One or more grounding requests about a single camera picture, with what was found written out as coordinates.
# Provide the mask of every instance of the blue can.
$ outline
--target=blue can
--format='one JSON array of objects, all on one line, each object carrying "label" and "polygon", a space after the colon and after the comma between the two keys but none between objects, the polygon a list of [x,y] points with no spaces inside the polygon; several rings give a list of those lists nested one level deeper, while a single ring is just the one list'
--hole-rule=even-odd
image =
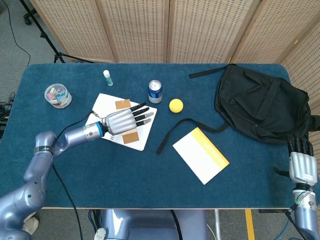
[{"label": "blue can", "polygon": [[149,101],[158,104],[162,101],[162,84],[159,80],[152,80],[148,85]]}]

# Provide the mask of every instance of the backpack strap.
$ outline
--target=backpack strap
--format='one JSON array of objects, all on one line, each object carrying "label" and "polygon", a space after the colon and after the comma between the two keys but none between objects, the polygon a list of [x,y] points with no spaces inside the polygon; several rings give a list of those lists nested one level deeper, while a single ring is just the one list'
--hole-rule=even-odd
[{"label": "backpack strap", "polygon": [[308,132],[320,131],[320,116],[311,115],[308,123]]},{"label": "backpack strap", "polygon": [[225,122],[225,123],[224,123],[221,127],[219,127],[218,129],[214,129],[214,128],[209,127],[209,126],[207,126],[207,125],[205,125],[205,124],[203,124],[203,123],[201,123],[201,122],[199,122],[199,121],[193,120],[192,118],[184,118],[184,119],[178,121],[178,122],[167,132],[167,134],[166,134],[165,137],[163,138],[162,142],[160,143],[158,149],[156,150],[156,153],[157,153],[157,154],[160,154],[160,153],[163,151],[163,149],[165,148],[166,143],[167,143],[167,141],[168,141],[168,139],[169,139],[169,137],[170,137],[171,132],[172,132],[178,125],[180,125],[181,123],[186,122],[186,121],[192,121],[193,123],[195,123],[195,125],[196,125],[198,128],[200,128],[200,129],[202,129],[202,130],[205,130],[205,131],[208,131],[208,132],[210,132],[210,133],[214,133],[214,134],[215,134],[215,133],[221,133],[223,130],[225,130],[225,129],[229,126],[228,123]]},{"label": "backpack strap", "polygon": [[228,65],[225,65],[225,66],[222,66],[222,67],[217,67],[217,68],[213,68],[213,69],[210,69],[210,70],[200,71],[200,72],[189,74],[189,78],[193,79],[193,78],[197,78],[197,77],[202,77],[204,75],[213,74],[213,73],[219,72],[222,69],[225,69],[229,65],[237,66],[236,64],[231,63],[231,64],[228,64]]}]

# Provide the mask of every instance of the small bottle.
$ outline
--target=small bottle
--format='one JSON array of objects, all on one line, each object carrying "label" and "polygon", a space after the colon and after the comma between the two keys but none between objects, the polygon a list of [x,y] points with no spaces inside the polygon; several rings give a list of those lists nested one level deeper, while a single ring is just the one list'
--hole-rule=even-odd
[{"label": "small bottle", "polygon": [[104,70],[103,75],[105,77],[105,80],[108,86],[112,86],[114,83],[112,82],[112,79],[110,77],[110,72],[108,70]]}]

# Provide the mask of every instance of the blue table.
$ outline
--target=blue table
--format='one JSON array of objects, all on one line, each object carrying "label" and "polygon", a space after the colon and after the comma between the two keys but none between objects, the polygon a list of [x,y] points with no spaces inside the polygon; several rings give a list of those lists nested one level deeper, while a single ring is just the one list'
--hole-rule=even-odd
[{"label": "blue table", "polygon": [[[289,169],[286,145],[255,141],[232,128],[204,132],[230,162],[203,185],[172,144],[195,126],[181,124],[171,134],[161,155],[156,149],[167,131],[183,118],[193,118],[213,128],[223,124],[214,109],[217,84],[223,71],[190,80],[188,74],[222,64],[37,64],[21,79],[2,143],[0,144],[0,196],[23,184],[24,172],[33,156],[35,136],[82,119],[99,93],[131,101],[148,102],[147,86],[157,79],[163,84],[163,100],[148,103],[158,109],[144,151],[98,139],[77,146],[55,159],[74,203],[79,208],[287,208],[292,205],[294,184],[274,173],[273,166]],[[289,79],[278,64],[240,64],[265,74]],[[114,85],[102,74],[108,69]],[[72,95],[70,106],[53,108],[45,89],[64,84]],[[184,109],[169,111],[179,98]],[[48,179],[46,207],[70,207],[64,190],[52,173]]]}]

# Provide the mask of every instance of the tennis ball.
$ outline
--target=tennis ball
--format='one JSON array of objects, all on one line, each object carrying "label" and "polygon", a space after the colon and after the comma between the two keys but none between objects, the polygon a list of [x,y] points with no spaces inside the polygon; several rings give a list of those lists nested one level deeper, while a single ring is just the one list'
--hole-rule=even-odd
[{"label": "tennis ball", "polygon": [[171,102],[169,103],[169,109],[171,110],[171,112],[175,114],[180,113],[183,108],[184,108],[184,104],[178,98],[172,99]]}]

